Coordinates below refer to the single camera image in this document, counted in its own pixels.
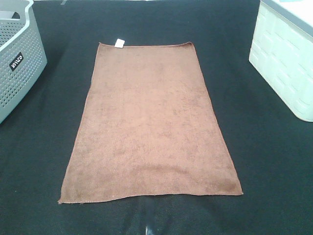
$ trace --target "white tag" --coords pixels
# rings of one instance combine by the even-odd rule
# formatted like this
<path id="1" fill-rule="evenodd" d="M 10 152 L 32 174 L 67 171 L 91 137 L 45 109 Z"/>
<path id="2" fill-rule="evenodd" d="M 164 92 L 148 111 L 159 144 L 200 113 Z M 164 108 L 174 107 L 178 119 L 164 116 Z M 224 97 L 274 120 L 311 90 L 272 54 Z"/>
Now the white tag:
<path id="1" fill-rule="evenodd" d="M 115 47 L 117 48 L 123 48 L 125 41 L 122 39 L 117 39 L 115 43 Z"/>

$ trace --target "gray plastic basket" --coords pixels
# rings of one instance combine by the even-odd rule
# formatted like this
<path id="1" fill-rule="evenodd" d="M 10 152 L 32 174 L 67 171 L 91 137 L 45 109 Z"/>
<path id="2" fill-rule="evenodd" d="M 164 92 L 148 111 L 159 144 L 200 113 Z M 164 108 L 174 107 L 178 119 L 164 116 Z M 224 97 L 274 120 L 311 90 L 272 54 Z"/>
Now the gray plastic basket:
<path id="1" fill-rule="evenodd" d="M 0 19 L 0 123 L 23 99 L 47 64 L 32 9 L 33 0 L 0 0 L 0 11 L 19 19 Z"/>

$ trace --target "basket logo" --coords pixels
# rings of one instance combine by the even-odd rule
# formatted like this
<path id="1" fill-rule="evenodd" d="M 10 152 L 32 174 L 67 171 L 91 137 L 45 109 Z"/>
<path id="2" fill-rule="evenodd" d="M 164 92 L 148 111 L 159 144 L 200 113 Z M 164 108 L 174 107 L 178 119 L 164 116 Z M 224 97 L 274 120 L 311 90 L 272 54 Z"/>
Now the basket logo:
<path id="1" fill-rule="evenodd" d="M 12 71 L 14 71 L 19 65 L 20 63 L 23 61 L 24 57 L 22 55 L 22 53 L 20 52 L 15 59 L 10 63 L 10 68 Z"/>

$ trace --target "white plastic container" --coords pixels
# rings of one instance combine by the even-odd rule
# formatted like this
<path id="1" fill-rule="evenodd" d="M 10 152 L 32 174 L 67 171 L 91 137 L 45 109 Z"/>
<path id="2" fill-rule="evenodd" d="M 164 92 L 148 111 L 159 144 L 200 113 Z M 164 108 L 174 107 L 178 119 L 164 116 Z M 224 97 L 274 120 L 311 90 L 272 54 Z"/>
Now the white plastic container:
<path id="1" fill-rule="evenodd" d="M 20 15 L 19 19 L 0 19 L 0 123 L 47 63 L 32 4 L 33 0 L 0 0 L 0 11 Z"/>
<path id="2" fill-rule="evenodd" d="M 249 61 L 300 119 L 313 121 L 313 0 L 263 0 Z"/>

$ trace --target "black fabric surface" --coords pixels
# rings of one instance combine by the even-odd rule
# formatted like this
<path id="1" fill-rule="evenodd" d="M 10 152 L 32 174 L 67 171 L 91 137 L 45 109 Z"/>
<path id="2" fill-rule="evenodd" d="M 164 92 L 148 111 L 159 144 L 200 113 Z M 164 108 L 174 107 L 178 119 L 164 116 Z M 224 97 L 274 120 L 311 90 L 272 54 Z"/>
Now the black fabric surface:
<path id="1" fill-rule="evenodd" d="M 0 124 L 1 235 L 313 233 L 313 123 L 248 62 L 258 0 L 37 1 L 48 64 Z M 243 196 L 58 205 L 98 42 L 194 43 Z"/>

